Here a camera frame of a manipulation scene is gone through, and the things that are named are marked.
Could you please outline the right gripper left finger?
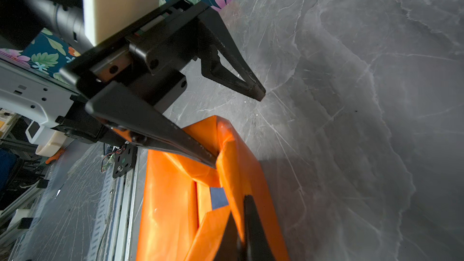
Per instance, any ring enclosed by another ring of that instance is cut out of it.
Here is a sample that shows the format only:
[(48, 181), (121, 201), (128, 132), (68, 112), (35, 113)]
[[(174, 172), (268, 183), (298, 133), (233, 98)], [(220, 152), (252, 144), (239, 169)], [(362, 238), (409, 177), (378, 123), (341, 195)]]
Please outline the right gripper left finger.
[(242, 243), (232, 214), (229, 215), (214, 261), (241, 261)]

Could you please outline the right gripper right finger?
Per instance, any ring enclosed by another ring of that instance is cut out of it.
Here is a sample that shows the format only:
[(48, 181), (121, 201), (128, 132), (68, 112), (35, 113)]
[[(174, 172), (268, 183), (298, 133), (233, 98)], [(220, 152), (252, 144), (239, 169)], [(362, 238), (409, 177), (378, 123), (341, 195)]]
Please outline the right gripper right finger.
[(275, 261), (269, 246), (254, 198), (244, 198), (245, 212), (245, 261)]

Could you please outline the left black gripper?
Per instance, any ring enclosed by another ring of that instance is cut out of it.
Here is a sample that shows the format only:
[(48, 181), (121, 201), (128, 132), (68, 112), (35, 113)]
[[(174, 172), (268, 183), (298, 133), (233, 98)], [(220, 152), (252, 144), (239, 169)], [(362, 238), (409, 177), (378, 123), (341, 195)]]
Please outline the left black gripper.
[(85, 109), (136, 146), (215, 168), (217, 157), (160, 113), (186, 90), (181, 70), (198, 57), (204, 77), (257, 101), (265, 97), (219, 13), (187, 0), (169, 1), (60, 73), (79, 93), (73, 112)]

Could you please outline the blue gift box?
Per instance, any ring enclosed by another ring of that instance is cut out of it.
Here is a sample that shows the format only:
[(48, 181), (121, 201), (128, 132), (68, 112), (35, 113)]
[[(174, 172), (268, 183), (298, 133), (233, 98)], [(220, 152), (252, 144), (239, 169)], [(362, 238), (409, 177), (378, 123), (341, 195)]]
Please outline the blue gift box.
[(211, 209), (216, 210), (228, 205), (225, 190), (222, 187), (210, 187)]

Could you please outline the yellow orange wrapping paper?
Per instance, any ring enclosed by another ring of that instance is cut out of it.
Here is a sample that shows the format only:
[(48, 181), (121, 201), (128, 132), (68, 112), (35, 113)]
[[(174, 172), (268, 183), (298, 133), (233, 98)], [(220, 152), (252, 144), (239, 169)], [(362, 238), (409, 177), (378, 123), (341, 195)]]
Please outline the yellow orange wrapping paper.
[[(216, 167), (174, 153), (148, 152), (136, 259), (213, 261), (232, 214), (244, 261), (244, 198), (251, 195), (275, 261), (287, 261), (262, 166), (232, 124), (211, 116), (184, 130), (216, 155)], [(211, 209), (210, 187), (224, 188), (227, 206)]]

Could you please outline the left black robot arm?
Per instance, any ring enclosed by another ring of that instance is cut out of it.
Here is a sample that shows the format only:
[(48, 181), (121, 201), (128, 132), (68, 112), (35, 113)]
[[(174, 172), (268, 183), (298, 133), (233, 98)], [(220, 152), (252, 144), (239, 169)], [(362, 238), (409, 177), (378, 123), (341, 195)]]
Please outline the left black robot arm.
[(85, 143), (130, 142), (214, 167), (216, 152), (164, 116), (187, 88), (182, 69), (199, 60), (204, 77), (255, 100), (265, 88), (208, 4), (149, 1), (147, 12), (136, 14), (140, 0), (114, 2), (114, 11), (103, 10), (105, 24), (135, 21), (92, 43), (84, 0), (1, 0), (2, 48), (20, 52), (49, 29), (76, 51), (60, 69), (65, 87), (45, 81), (58, 64), (54, 54), (26, 58), (20, 70), (2, 64), (1, 107), (29, 118), (35, 134), (49, 129)]

